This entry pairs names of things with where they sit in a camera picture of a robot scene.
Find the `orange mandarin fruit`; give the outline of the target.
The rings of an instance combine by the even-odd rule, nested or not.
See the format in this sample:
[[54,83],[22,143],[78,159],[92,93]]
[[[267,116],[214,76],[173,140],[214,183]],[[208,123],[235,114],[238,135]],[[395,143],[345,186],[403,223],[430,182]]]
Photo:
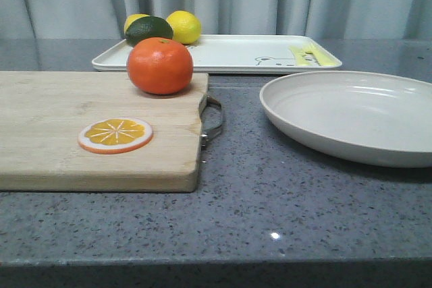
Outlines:
[[192,80],[193,60],[189,50],[168,38],[140,41],[126,63],[129,79],[140,90],[158,95],[175,94]]

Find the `beige round plate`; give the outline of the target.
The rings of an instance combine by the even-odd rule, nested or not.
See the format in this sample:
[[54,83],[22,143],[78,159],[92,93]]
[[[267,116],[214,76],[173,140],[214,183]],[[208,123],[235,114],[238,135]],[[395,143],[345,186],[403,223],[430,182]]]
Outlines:
[[363,71],[315,71],[265,84],[272,124],[341,159],[383,167],[431,166],[431,84]]

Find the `white rectangular tray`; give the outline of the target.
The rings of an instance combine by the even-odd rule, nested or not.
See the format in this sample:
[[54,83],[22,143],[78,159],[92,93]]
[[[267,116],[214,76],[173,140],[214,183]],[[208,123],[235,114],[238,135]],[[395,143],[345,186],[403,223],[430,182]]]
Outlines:
[[[320,66],[313,55],[302,49],[309,43],[334,59],[336,65]],[[209,74],[286,75],[342,66],[337,57],[306,36],[204,34],[186,48],[195,72]]]

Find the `orange slice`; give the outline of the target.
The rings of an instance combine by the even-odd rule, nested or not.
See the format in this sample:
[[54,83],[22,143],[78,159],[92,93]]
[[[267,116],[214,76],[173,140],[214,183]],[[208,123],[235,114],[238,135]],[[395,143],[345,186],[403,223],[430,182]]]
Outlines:
[[152,126],[131,117],[104,119],[86,126],[78,134],[79,145],[97,154],[119,154],[143,147],[153,138]]

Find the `right yellow lemon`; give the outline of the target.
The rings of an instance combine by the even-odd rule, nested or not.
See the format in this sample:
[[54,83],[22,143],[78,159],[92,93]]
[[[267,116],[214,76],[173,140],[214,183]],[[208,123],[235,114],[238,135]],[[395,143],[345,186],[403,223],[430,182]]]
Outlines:
[[173,29],[173,39],[183,45],[194,43],[201,35],[200,20],[188,11],[175,11],[166,18],[166,21]]

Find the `yellow lemon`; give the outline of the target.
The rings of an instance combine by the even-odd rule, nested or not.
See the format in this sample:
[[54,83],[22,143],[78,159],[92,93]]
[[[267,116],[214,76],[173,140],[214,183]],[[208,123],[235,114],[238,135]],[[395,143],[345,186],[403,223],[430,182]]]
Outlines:
[[201,35],[200,20],[188,11],[175,11],[166,18],[166,21],[173,29],[173,39],[183,45],[194,43]]
[[128,28],[130,27],[130,25],[133,22],[135,22],[137,19],[148,17],[148,16],[149,15],[145,14],[145,13],[134,13],[134,14],[129,15],[124,22],[124,33],[126,33]]

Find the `yellow plastic fork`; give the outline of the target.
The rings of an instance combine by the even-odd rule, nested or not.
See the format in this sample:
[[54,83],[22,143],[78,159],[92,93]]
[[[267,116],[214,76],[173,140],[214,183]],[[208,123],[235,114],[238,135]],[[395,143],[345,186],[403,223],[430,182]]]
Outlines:
[[320,48],[316,47],[313,43],[309,43],[303,46],[303,51],[307,54],[311,54],[315,57],[320,66],[331,66],[336,65],[336,61],[326,55]]

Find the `green lime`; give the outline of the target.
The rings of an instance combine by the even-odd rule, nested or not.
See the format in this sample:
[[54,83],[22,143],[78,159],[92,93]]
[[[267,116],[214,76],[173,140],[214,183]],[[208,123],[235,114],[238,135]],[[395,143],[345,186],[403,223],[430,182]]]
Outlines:
[[163,18],[157,16],[146,16],[133,21],[125,33],[126,42],[134,47],[140,41],[154,38],[173,38],[173,28]]

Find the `left yellow lemon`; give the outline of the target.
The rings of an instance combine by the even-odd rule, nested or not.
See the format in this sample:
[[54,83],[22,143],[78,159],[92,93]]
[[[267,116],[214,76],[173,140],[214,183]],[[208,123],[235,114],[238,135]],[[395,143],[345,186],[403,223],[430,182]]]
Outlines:
[[134,13],[134,14],[129,15],[124,22],[124,33],[126,33],[128,28],[130,27],[130,25],[133,22],[135,22],[137,19],[148,17],[148,16],[149,15],[145,14],[145,13]]

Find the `wooden cutting board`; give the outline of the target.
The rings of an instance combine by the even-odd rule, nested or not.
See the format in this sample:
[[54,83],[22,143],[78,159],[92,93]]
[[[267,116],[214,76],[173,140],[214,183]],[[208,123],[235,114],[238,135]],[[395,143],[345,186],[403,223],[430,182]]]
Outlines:
[[[1,73],[1,189],[67,192],[192,192],[209,77],[194,74],[171,96],[140,91],[125,72]],[[137,118],[153,138],[119,154],[83,149],[98,121]]]

